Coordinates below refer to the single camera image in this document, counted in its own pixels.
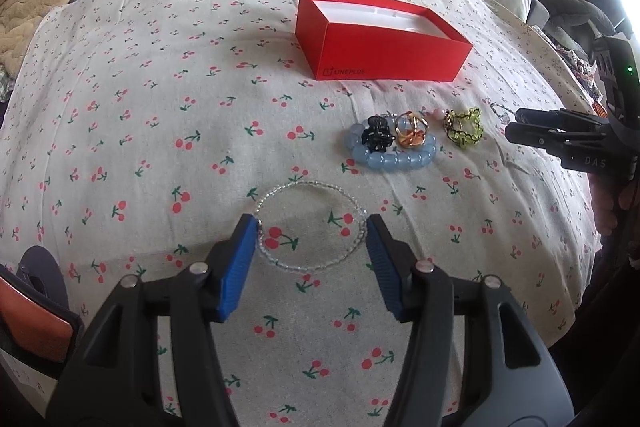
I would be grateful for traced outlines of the right hand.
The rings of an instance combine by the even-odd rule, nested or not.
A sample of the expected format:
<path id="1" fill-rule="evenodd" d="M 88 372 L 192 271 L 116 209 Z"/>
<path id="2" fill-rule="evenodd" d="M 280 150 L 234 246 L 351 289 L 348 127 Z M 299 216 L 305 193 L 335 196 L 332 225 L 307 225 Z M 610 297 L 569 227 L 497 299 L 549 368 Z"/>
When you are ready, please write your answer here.
<path id="1" fill-rule="evenodd" d="M 614 197 L 614 192 L 608 187 L 608 180 L 604 176 L 590 173 L 588 180 L 594 224 L 602 236 L 610 236 L 620 222 L 615 214 L 615 205 L 621 210 L 631 210 L 639 205 L 639 182 L 631 182 L 620 195 Z"/>

